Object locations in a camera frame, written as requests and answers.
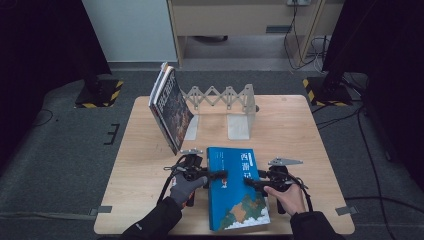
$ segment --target person's right hand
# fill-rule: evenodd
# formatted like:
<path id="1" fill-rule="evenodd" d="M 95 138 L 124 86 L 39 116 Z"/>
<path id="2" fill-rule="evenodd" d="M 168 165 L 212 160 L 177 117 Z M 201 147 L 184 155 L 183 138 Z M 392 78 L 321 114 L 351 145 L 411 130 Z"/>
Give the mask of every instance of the person's right hand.
<path id="1" fill-rule="evenodd" d="M 285 192 L 279 192 L 269 186 L 265 186 L 264 190 L 269 195 L 276 197 L 290 216 L 293 216 L 295 213 L 306 212 L 302 189 L 300 189 L 299 185 L 292 184 Z"/>

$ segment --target wooden table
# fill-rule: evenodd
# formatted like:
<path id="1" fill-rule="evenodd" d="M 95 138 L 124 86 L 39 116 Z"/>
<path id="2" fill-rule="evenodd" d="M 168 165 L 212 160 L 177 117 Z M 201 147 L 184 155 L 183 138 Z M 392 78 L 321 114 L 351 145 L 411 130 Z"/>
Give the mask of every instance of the wooden table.
<path id="1" fill-rule="evenodd" d="M 258 168 L 262 170 L 268 170 L 268 161 L 277 156 L 303 160 L 303 164 L 291 165 L 288 169 L 309 187 L 314 210 L 322 211 L 336 232 L 353 233 L 351 216 L 338 216 L 335 211 L 346 203 L 306 99 L 297 95 L 259 95 L 255 100 L 259 112 L 250 140 L 228 140 L 225 106 L 201 105 L 197 138 L 186 140 L 182 149 L 196 147 L 205 151 L 208 146 L 251 147 Z M 174 165 L 179 157 L 174 156 L 167 146 L 147 102 L 148 97 L 139 97 L 135 101 L 102 201 L 102 206 L 112 206 L 112 210 L 98 214 L 94 225 L 98 234 L 121 234 L 149 213 L 170 173 L 163 167 Z M 206 166 L 205 154 L 203 157 L 202 166 Z M 170 234 L 216 234 L 209 230 L 207 200 L 207 190 L 197 190 L 194 207 L 183 209 L 183 218 Z M 269 204 L 271 224 L 250 234 L 291 234 L 290 216 L 277 213 L 273 197 L 269 198 Z"/>

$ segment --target standing book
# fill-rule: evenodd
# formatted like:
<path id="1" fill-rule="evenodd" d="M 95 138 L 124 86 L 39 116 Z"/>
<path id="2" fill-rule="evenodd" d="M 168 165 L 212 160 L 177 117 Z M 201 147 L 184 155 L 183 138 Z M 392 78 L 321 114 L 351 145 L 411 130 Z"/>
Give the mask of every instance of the standing book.
<path id="1" fill-rule="evenodd" d="M 163 63 L 149 99 L 149 108 L 169 147 L 180 151 L 193 114 L 175 77 L 175 69 Z"/>

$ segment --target black glove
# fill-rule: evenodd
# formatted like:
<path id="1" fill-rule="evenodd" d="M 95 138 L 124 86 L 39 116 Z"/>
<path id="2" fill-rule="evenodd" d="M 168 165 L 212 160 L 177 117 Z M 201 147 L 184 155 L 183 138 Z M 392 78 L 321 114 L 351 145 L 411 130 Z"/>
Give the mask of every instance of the black glove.
<path id="1" fill-rule="evenodd" d="M 203 176 L 195 181 L 187 181 L 182 173 L 175 175 L 172 181 L 171 198 L 175 200 L 181 209 L 185 207 L 185 203 L 190 199 L 194 190 L 204 186 L 208 182 L 208 178 Z"/>

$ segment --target yellow and black tape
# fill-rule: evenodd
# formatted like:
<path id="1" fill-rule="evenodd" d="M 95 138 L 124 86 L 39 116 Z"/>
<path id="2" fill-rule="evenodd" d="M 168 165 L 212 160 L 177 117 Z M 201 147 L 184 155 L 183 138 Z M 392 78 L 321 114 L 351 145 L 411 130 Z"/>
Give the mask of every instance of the yellow and black tape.
<path id="1" fill-rule="evenodd" d="M 311 102 L 312 106 L 348 106 L 351 105 L 350 101 L 331 101 L 326 100 L 322 101 L 316 98 L 316 95 L 314 94 L 311 85 L 309 84 L 308 79 L 303 79 L 303 86 L 305 87 L 306 93 L 308 94 L 309 101 Z"/>
<path id="2" fill-rule="evenodd" d="M 111 107 L 115 103 L 116 99 L 118 98 L 119 92 L 121 91 L 122 84 L 124 84 L 124 81 L 117 81 L 116 87 L 110 97 L 110 100 L 108 102 L 104 103 L 82 103 L 82 104 L 75 104 L 76 108 L 97 108 L 97 107 Z"/>

